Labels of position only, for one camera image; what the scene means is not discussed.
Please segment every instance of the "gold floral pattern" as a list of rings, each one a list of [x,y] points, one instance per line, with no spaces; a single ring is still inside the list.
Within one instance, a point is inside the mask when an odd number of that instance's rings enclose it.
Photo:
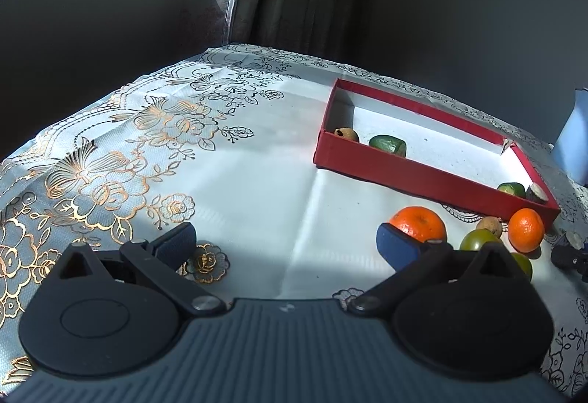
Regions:
[[[195,204],[184,194],[156,196],[148,204],[150,183],[173,176],[180,161],[172,160],[163,169],[159,164],[149,166],[140,147],[134,148],[129,156],[117,150],[93,158],[98,146],[94,141],[84,140],[80,148],[46,175],[47,197],[57,200],[54,209],[34,213],[31,218],[41,219],[40,226],[57,219],[62,225],[81,224],[84,233],[95,229],[109,231],[118,243],[132,238],[130,220],[142,209],[147,210],[158,228],[189,219]]]
[[[31,218],[31,204],[35,200],[32,193],[13,200],[7,209],[13,217],[4,217],[0,224],[0,328],[5,319],[16,318],[24,311],[22,290],[31,281],[41,283],[60,256],[55,249],[43,250],[39,255],[51,227],[44,228],[35,240],[23,224],[27,216]]]
[[[219,121],[234,114],[234,109],[227,112],[213,111],[202,103],[181,100],[168,102],[167,98],[153,99],[152,104],[138,113],[124,113],[112,117],[113,121],[132,122],[143,134],[136,139],[127,139],[128,143],[136,143],[137,148],[145,145],[166,147],[172,151],[169,158],[181,160],[195,159],[194,149],[198,146],[203,150],[215,150],[213,141],[218,133],[231,143],[238,139],[250,138],[253,131],[243,127],[220,127]]]
[[[32,276],[35,283],[41,283],[47,277],[59,257],[60,253],[57,250],[51,249],[42,252],[36,258],[35,266],[32,268]]]
[[[33,374],[33,367],[27,357],[18,357],[10,362],[12,368],[2,378],[2,385],[22,383]]]
[[[198,283],[212,283],[221,280],[229,267],[229,259],[220,247],[204,243],[196,246],[193,257],[180,268],[180,275],[191,275]]]

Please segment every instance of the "brown nut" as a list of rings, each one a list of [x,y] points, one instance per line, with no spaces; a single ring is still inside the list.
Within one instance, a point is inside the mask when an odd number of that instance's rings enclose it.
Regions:
[[[351,128],[339,128],[334,130],[336,136],[340,136],[345,139],[349,139],[355,142],[359,142],[358,134]]]
[[[499,239],[502,235],[502,224],[501,221],[496,217],[484,217],[480,222],[477,223],[476,229],[487,229],[492,232]]]

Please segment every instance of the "tablecloth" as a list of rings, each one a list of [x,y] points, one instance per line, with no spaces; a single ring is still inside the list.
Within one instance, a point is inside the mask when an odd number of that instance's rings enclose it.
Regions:
[[[533,261],[533,284],[556,327],[542,374],[566,394],[577,391],[588,377],[588,297],[579,276],[555,269],[549,253],[565,231],[588,235],[588,193],[555,166],[551,146],[448,96],[248,44],[209,49],[143,76],[2,162],[0,390],[10,392],[32,372],[19,317],[72,242],[115,249],[189,221],[198,256],[179,272],[227,302],[332,296],[343,308],[393,274],[375,232],[402,207],[433,209],[459,245],[481,216],[313,165],[336,78],[466,116],[527,153],[562,209]],[[503,241],[511,248],[506,234]]]

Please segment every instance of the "metal screw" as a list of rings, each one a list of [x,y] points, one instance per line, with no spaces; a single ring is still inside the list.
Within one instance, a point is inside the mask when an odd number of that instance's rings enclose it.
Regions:
[[[378,297],[372,295],[360,295],[355,300],[351,300],[350,305],[360,312],[369,312],[378,308],[381,305],[381,302]]]
[[[201,312],[214,310],[215,308],[218,308],[221,305],[222,302],[220,301],[220,299],[218,299],[214,295],[202,295],[192,300],[193,308]]]

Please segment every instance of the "green lime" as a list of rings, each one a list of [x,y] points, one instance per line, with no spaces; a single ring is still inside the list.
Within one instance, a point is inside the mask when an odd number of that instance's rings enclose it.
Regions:
[[[516,260],[516,263],[519,264],[519,267],[523,270],[524,273],[527,274],[529,280],[533,278],[533,266],[531,265],[531,261],[524,256],[522,253],[511,252],[513,259]]]
[[[480,250],[486,242],[502,242],[488,229],[476,229],[469,232],[462,240],[459,250]]]
[[[527,191],[524,189],[524,186],[518,182],[504,182],[499,185],[497,189],[501,192],[506,192],[507,194],[522,197],[523,199],[527,197]]]
[[[395,138],[394,136],[380,134],[379,136],[372,137],[368,144],[371,147],[389,152],[390,154],[406,157],[406,142],[402,139]]]

